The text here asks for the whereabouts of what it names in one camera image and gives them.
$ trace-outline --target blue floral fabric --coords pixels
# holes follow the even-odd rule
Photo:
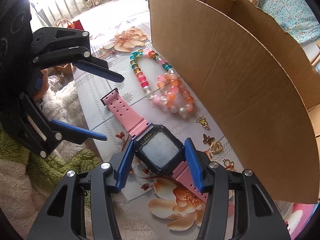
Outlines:
[[[260,0],[258,7],[272,16],[298,43],[320,37],[320,25],[305,0]]]

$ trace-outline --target orange bead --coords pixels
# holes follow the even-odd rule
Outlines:
[[[174,106],[174,102],[173,102],[172,100],[169,100],[169,101],[166,103],[166,106],[167,106],[168,108],[171,108],[171,107]]]
[[[186,102],[187,102],[188,104],[193,104],[194,101],[195,101],[195,99],[194,99],[193,97],[191,97],[191,96],[186,98]]]
[[[170,85],[171,85],[171,86],[178,86],[178,80],[172,79],[172,80],[170,81]]]
[[[187,97],[190,96],[190,92],[188,90],[185,90],[185,91],[182,92],[182,95],[183,95],[184,98],[187,98]]]
[[[193,110],[193,104],[186,104],[186,110],[191,112]]]
[[[164,73],[164,78],[165,78],[166,80],[171,80],[170,74],[169,74],[168,72]]]
[[[175,95],[175,93],[168,92],[168,93],[167,93],[167,98],[168,98],[169,100],[174,100],[174,99],[176,98],[176,95]]]
[[[177,85],[177,87],[179,88],[179,87],[181,87],[181,86],[182,86],[182,81],[181,81],[180,79],[177,79],[177,81],[178,81],[178,85]]]
[[[157,83],[157,86],[158,86],[158,88],[162,88],[162,87],[165,86],[165,83],[164,83],[163,81],[159,81],[159,82]]]

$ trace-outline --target red bead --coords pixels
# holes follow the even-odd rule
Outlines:
[[[149,85],[149,82],[148,81],[142,81],[141,82],[141,87],[146,87],[146,86],[148,86]]]
[[[137,76],[137,78],[143,76],[143,72],[142,71],[137,72],[136,76]]]
[[[139,80],[140,82],[142,82],[142,81],[146,81],[147,78],[146,78],[145,76],[140,76],[140,77],[138,78],[138,80]]]

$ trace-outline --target beaded bracelet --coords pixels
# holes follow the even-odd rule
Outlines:
[[[163,94],[163,96],[158,96],[149,87],[149,82],[147,81],[147,78],[144,76],[143,72],[139,68],[137,64],[137,57],[139,56],[150,56],[151,58],[155,59],[165,70],[168,72],[164,75],[158,76],[158,88],[160,88],[160,92]],[[159,57],[158,53],[154,52],[153,50],[149,49],[138,49],[138,51],[135,51],[130,56],[130,64],[131,67],[136,74],[138,80],[140,81],[140,85],[143,88],[143,91],[145,92],[148,99],[151,99],[154,104],[162,104],[166,105],[168,108],[170,108],[170,111],[172,113],[179,112],[180,115],[185,116],[188,112],[191,112],[193,110],[193,102],[194,98],[190,96],[190,92],[186,89],[185,86],[182,85],[181,80],[178,79],[178,75],[176,70],[168,63],[164,58]],[[170,83],[171,87],[169,91],[167,90],[166,83]],[[180,91],[183,95],[183,97],[186,100],[185,107],[177,107],[173,100],[176,97],[176,93]]]

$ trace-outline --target pink watch strap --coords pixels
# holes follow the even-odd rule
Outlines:
[[[174,170],[172,177],[200,198],[203,202],[207,203],[208,193],[201,193],[193,185],[193,180],[187,162],[181,162]]]
[[[132,137],[138,137],[148,128],[148,121],[134,111],[119,95],[117,90],[111,91],[101,98],[101,101],[109,108]]]

